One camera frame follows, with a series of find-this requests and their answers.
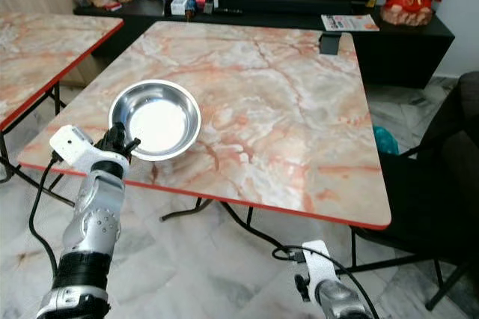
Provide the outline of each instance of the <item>teal object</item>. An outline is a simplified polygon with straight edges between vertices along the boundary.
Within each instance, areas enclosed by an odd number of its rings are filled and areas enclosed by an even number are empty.
[[[390,132],[378,126],[373,126],[373,131],[379,152],[399,155],[399,145],[397,144],[396,138],[390,134]]]

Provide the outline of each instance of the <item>paper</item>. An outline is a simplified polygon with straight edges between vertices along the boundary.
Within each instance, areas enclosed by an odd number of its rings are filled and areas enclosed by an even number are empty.
[[[321,15],[327,31],[378,31],[370,14],[364,16],[327,16]]]

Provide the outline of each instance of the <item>bowl rim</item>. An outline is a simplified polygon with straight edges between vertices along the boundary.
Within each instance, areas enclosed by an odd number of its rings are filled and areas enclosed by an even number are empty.
[[[200,112],[200,107],[198,106],[198,103],[196,102],[195,98],[192,96],[191,93],[189,93],[184,87],[181,85],[178,85],[177,83],[170,82],[164,79],[145,79],[140,82],[133,83],[132,85],[129,85],[125,89],[123,89],[112,101],[112,104],[110,105],[109,108],[109,113],[108,113],[108,126],[109,128],[112,128],[113,126],[113,110],[115,109],[116,105],[118,104],[118,101],[122,96],[124,96],[126,93],[131,91],[132,89],[138,87],[139,85],[145,85],[145,84],[157,84],[157,85],[167,85],[169,87],[175,88],[178,91],[180,91],[182,94],[184,94],[189,101],[192,103],[193,107],[195,108],[196,114],[198,116],[198,124],[195,128],[195,133],[193,134],[193,137],[180,149],[176,150],[175,152],[171,152],[170,154],[162,154],[162,155],[148,155],[148,154],[141,154],[135,150],[132,151],[132,155],[134,157],[139,158],[140,160],[146,160],[148,162],[159,162],[162,160],[169,160],[171,158],[178,157],[180,154],[184,153],[188,148],[190,148],[193,143],[196,142],[196,138],[198,137],[198,134],[200,132],[201,128],[201,112]]]

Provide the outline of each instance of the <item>black cable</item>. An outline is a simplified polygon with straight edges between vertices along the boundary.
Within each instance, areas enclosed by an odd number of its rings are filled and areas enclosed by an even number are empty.
[[[282,252],[289,252],[291,249],[299,249],[299,250],[307,250],[311,253],[314,253],[314,254],[318,254],[319,256],[327,259],[328,261],[331,261],[336,267],[338,267],[339,269],[343,270],[350,278],[351,280],[353,281],[353,283],[356,285],[356,287],[358,287],[359,291],[361,292],[362,296],[366,299],[366,302],[367,304],[369,305],[369,308],[371,310],[371,313],[373,314],[373,317],[374,319],[379,319],[379,315],[377,314],[376,312],[376,309],[374,308],[374,305],[373,305],[373,302],[371,302],[371,299],[369,298],[369,296],[366,294],[366,291],[364,290],[364,288],[362,287],[362,285],[358,282],[358,280],[354,277],[354,275],[344,267],[343,264],[341,264],[340,262],[336,261],[335,259],[329,257],[328,255],[325,255],[323,254],[322,252],[318,252],[317,250],[315,249],[311,249],[311,248],[306,248],[304,246],[282,246],[282,247],[279,247],[279,248],[276,248],[275,250],[272,251],[271,255],[273,256],[274,259],[279,259],[279,260],[293,260],[293,259],[286,259],[285,257],[281,257],[281,256],[278,256],[276,253],[279,252],[279,251],[282,251]]]
[[[28,227],[30,228],[31,235],[37,238],[38,241],[42,243],[43,248],[45,248],[46,250],[46,254],[48,255],[50,264],[52,265],[53,278],[55,278],[55,276],[57,275],[57,270],[58,270],[57,261],[55,259],[55,253],[53,253],[52,247],[46,242],[46,240],[44,240],[43,237],[39,235],[37,231],[35,230],[34,218],[35,218],[35,213],[37,212],[40,196],[42,195],[42,188],[43,188],[43,185],[45,184],[46,175],[48,174],[49,170],[56,162],[57,162],[57,159],[52,158],[50,160],[50,163],[48,163],[48,166],[45,168],[45,171],[43,171],[42,178],[40,179],[40,183],[39,183],[39,187],[37,191],[37,197],[35,198],[35,201],[33,203],[33,207],[30,212],[30,219],[28,220]]]
[[[16,175],[19,176],[19,178],[22,178],[25,182],[27,182],[28,184],[34,186],[35,188],[39,189],[40,186],[38,185],[38,183],[36,181],[34,181],[33,179],[31,179],[28,175],[26,175],[25,173],[23,173],[22,171],[20,171],[16,166],[12,165],[11,163],[9,163],[5,158],[3,157],[0,157],[0,163],[2,165],[4,165],[5,167],[8,167],[13,173],[15,173]],[[50,195],[51,197],[57,199],[58,201],[61,201],[62,203],[65,203],[67,205],[70,205],[71,207],[75,207],[75,202],[74,201],[71,201],[70,199],[66,199],[65,197],[62,197],[61,195],[58,195],[54,192],[52,192],[50,189],[47,189],[47,188],[42,188],[42,190]]]

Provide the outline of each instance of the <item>black tv stand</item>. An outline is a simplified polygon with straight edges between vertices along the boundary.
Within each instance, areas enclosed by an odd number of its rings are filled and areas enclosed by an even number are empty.
[[[352,32],[365,83],[423,88],[454,40],[454,35],[436,16],[426,26],[410,28],[382,21],[378,7],[353,6],[352,11],[354,14],[369,13],[380,28],[377,32]],[[184,16],[164,17],[162,2],[157,0],[133,0],[115,12],[78,7],[74,13],[120,17],[125,21],[123,28],[94,51],[94,55],[109,58],[119,56],[156,21],[186,21]],[[255,10],[244,10],[242,15],[231,16],[199,13],[192,22],[324,30],[320,17],[308,13],[262,13]]]

